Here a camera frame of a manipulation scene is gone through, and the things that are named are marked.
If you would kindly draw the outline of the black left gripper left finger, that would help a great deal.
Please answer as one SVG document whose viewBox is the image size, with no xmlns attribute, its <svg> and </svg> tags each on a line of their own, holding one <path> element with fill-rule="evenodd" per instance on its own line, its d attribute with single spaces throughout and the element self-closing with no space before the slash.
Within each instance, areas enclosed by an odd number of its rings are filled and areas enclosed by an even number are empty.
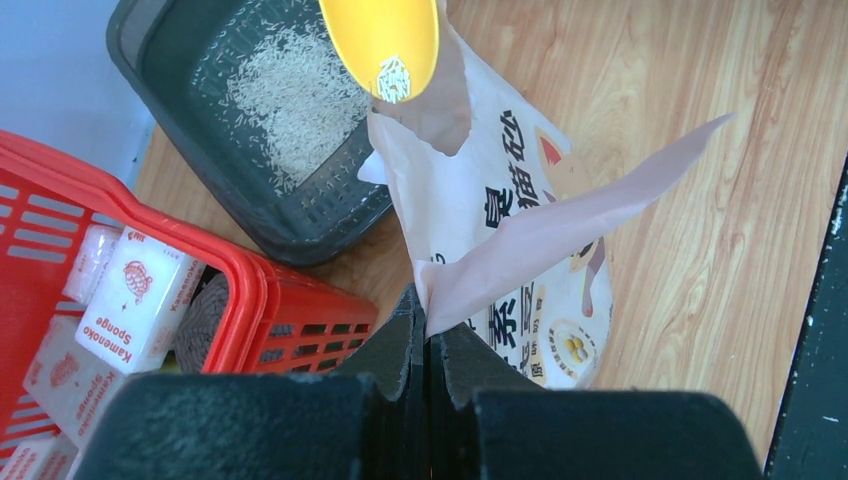
<svg viewBox="0 0 848 480">
<path fill-rule="evenodd" d="M 326 479 L 426 479 L 424 315 L 414 285 L 327 379 Z"/>
</svg>

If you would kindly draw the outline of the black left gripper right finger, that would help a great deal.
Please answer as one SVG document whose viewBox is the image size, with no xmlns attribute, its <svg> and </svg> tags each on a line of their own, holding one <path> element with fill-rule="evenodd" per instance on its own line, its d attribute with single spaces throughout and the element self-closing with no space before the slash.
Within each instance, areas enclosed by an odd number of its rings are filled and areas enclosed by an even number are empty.
<svg viewBox="0 0 848 480">
<path fill-rule="evenodd" d="M 433 479 L 479 479 L 481 433 L 475 394 L 534 391 L 470 327 L 429 339 L 430 462 Z"/>
</svg>

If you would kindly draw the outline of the pink cat litter bag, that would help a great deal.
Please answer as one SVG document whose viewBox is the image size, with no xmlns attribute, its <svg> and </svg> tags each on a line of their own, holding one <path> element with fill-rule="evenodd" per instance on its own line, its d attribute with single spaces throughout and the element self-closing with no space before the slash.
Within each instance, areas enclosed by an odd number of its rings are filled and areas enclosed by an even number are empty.
<svg viewBox="0 0 848 480">
<path fill-rule="evenodd" d="M 465 324 L 548 389 L 589 386 L 614 310 L 606 236 L 671 189 L 713 119 L 592 188 L 569 138 L 447 21 L 417 98 L 378 101 L 361 180 L 389 189 L 434 336 Z"/>
</svg>

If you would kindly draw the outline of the yellow plastic scoop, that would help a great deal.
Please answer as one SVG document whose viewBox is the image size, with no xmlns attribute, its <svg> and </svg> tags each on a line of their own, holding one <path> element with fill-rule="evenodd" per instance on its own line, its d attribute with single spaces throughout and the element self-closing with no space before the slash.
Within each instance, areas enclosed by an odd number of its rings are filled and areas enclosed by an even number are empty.
<svg viewBox="0 0 848 480">
<path fill-rule="evenodd" d="M 440 46 L 438 2 L 320 0 L 319 6 L 343 65 L 372 97 L 398 104 L 428 87 Z"/>
</svg>

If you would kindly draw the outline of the white litter granules pile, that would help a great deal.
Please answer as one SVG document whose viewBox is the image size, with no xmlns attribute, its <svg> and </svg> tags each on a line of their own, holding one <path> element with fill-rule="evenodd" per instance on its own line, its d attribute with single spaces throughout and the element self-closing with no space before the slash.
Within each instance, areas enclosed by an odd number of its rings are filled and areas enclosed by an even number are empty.
<svg viewBox="0 0 848 480">
<path fill-rule="evenodd" d="M 227 80 L 237 121 L 260 130 L 274 193 L 292 193 L 365 117 L 370 96 L 317 24 L 267 35 Z"/>
</svg>

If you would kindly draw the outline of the dark grey litter tray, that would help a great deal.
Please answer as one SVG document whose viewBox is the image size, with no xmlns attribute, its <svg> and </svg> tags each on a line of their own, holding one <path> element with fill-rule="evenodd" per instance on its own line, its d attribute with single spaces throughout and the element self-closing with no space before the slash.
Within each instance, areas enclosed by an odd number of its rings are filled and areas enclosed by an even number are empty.
<svg viewBox="0 0 848 480">
<path fill-rule="evenodd" d="M 112 61 L 187 164 L 255 244 L 310 267 L 358 242 L 390 209 L 357 174 L 372 148 L 366 119 L 292 193 L 269 183 L 260 130 L 237 121 L 227 80 L 269 34 L 317 24 L 315 1 L 121 1 L 107 27 Z"/>
</svg>

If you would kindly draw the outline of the red plastic shopping basket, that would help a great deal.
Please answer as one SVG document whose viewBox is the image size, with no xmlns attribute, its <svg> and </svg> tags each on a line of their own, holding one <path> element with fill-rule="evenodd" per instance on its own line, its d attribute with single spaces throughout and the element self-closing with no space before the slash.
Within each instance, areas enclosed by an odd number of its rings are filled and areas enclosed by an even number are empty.
<svg viewBox="0 0 848 480">
<path fill-rule="evenodd" d="M 23 381 L 48 325 L 83 306 L 67 295 L 88 230 L 131 226 L 205 264 L 176 351 L 205 373 L 324 373 L 374 331 L 377 309 L 139 202 L 112 175 L 25 137 L 1 135 L 1 454 L 57 426 Z"/>
</svg>

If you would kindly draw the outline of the white Kamenoko sponge pack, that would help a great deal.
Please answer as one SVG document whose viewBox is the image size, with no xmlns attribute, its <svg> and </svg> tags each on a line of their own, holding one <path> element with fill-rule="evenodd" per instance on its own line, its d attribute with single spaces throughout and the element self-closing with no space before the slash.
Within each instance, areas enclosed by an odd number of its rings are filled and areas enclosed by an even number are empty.
<svg viewBox="0 0 848 480">
<path fill-rule="evenodd" d="M 159 369 L 206 264 L 125 227 L 75 341 L 123 375 Z"/>
</svg>

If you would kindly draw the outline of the grey sponge pack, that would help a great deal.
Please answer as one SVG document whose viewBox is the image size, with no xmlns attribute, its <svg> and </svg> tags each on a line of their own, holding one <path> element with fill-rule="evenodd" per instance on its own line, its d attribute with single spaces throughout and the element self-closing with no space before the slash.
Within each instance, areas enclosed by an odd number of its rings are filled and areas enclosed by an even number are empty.
<svg viewBox="0 0 848 480">
<path fill-rule="evenodd" d="M 84 449 L 127 377 L 76 342 L 78 323 L 77 317 L 51 318 L 22 385 L 60 431 Z"/>
</svg>

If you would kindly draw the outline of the pink white sponge pack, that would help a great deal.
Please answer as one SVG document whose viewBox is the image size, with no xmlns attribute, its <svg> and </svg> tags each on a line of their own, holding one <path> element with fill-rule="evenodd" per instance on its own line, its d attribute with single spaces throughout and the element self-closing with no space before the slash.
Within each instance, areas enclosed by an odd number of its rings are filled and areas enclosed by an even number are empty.
<svg viewBox="0 0 848 480">
<path fill-rule="evenodd" d="M 122 230 L 107 225 L 87 228 L 62 293 L 87 305 L 103 277 Z"/>
</svg>

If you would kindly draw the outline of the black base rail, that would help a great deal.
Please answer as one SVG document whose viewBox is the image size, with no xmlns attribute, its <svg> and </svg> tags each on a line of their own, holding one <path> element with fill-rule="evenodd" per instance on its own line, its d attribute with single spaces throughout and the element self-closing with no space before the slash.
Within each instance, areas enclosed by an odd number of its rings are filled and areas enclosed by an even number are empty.
<svg viewBox="0 0 848 480">
<path fill-rule="evenodd" d="M 847 477 L 847 171 L 843 170 L 781 401 L 768 479 Z"/>
</svg>

